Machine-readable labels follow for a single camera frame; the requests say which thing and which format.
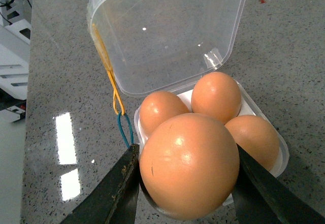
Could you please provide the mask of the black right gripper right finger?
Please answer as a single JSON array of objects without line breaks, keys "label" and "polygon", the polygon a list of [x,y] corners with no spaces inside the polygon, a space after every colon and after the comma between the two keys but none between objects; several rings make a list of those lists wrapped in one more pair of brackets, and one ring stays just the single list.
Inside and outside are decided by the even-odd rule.
[{"label": "black right gripper right finger", "polygon": [[324,216],[307,205],[241,146],[240,170],[232,191],[239,223],[324,223]]}]

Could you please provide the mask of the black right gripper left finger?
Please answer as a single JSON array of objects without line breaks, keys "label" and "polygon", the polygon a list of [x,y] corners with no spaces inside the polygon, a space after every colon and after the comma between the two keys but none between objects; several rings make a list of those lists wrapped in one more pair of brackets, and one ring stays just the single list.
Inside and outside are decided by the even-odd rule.
[{"label": "black right gripper left finger", "polygon": [[139,145],[131,145],[62,223],[134,223],[140,184]]}]

